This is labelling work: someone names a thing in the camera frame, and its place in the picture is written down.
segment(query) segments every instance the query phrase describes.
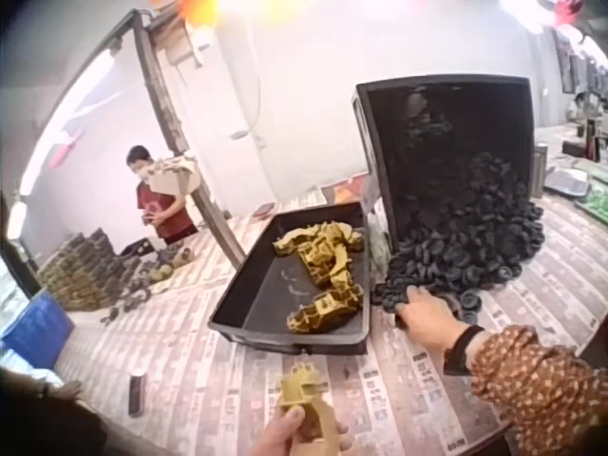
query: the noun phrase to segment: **box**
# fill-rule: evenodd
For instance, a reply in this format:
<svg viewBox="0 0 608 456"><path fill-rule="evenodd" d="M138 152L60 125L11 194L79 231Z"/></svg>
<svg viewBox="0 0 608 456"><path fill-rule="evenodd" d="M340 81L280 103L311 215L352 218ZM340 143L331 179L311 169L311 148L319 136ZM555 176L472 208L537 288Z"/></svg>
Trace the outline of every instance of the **box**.
<svg viewBox="0 0 608 456"><path fill-rule="evenodd" d="M197 161L185 156L155 161L144 173L153 192L174 197L190 195L202 182Z"/></svg>

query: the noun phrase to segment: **black wristband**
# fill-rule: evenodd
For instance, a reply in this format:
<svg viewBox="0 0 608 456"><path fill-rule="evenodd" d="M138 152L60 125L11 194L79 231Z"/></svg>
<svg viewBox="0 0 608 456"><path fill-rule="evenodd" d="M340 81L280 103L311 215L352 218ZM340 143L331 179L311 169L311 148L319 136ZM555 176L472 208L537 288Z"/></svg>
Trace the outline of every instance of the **black wristband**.
<svg viewBox="0 0 608 456"><path fill-rule="evenodd" d="M446 361L444 364L444 375L470 375L470 370L466 367L466 347L473 337L485 331L481 326L469 326L456 340L454 347L446 351Z"/></svg>
<svg viewBox="0 0 608 456"><path fill-rule="evenodd" d="M48 396L48 390L50 389L50 384L49 383L45 383L45 385L42 387L42 391L40 392L40 398L41 399L45 399Z"/></svg>

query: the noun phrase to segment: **brown floral blouse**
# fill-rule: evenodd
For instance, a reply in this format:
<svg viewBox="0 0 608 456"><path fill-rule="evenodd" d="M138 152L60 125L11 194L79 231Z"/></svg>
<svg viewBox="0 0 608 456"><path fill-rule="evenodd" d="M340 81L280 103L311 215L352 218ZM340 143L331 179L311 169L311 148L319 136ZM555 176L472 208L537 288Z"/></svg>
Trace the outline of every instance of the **brown floral blouse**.
<svg viewBox="0 0 608 456"><path fill-rule="evenodd" d="M492 334L471 363L473 394L504 411L519 453L559 454L608 415L608 375L572 351L543 347L536 331L510 326Z"/></svg>

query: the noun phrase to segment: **hand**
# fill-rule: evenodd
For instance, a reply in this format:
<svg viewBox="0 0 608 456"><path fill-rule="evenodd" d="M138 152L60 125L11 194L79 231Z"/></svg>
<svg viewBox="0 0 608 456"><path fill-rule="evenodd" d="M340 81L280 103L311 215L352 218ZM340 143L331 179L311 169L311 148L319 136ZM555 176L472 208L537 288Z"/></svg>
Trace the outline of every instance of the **hand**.
<svg viewBox="0 0 608 456"><path fill-rule="evenodd" d="M268 426L257 438L251 456L289 456L294 440L301 441L298 429L304 423L306 413L302 407L293 407L286 414L277 410ZM348 428L338 424L338 432L345 434ZM340 449L346 451L350 442L340 442Z"/></svg>
<svg viewBox="0 0 608 456"><path fill-rule="evenodd" d="M48 389L48 397L56 399L65 399L67 401L75 400L83 390L83 384L79 381L71 381L64 384L62 387L53 387Z"/></svg>
<svg viewBox="0 0 608 456"><path fill-rule="evenodd" d="M148 223L150 223L154 227L158 227L165 220L167 220L167 217L164 215L163 212L152 212L146 218L148 220Z"/></svg>
<svg viewBox="0 0 608 456"><path fill-rule="evenodd" d="M397 304L396 310L411 339L427 349L451 349L469 325L454 318L447 303L424 287L409 286L407 294L409 304Z"/></svg>

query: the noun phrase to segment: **newspaper-covered table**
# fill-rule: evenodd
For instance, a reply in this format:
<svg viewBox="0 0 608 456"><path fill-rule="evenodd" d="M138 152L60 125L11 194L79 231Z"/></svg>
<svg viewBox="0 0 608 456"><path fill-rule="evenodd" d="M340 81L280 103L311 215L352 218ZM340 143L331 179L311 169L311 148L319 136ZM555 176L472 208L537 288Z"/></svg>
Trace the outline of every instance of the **newspaper-covered table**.
<svg viewBox="0 0 608 456"><path fill-rule="evenodd" d="M288 208L323 202L311 194ZM569 201L544 197L540 205L545 244L520 278L482 293L480 324L533 325L544 343L580 352L608 313L608 233ZM266 223L238 218L231 227L249 249ZM57 372L82 380L88 403L130 431L133 447L247 455L275 409L279 379L298 358L231 344L207 328L234 270L208 232L189 242L197 260L155 285L144 307L107 328L99 315L73 315ZM444 377L441 356L413 345L381 309L372 310L367 355L310 361L324 377L325 399L351 427L348 455L460 454L506 427L471 395L468 379ZM130 418L128 374L136 368L147 372L145 412Z"/></svg>

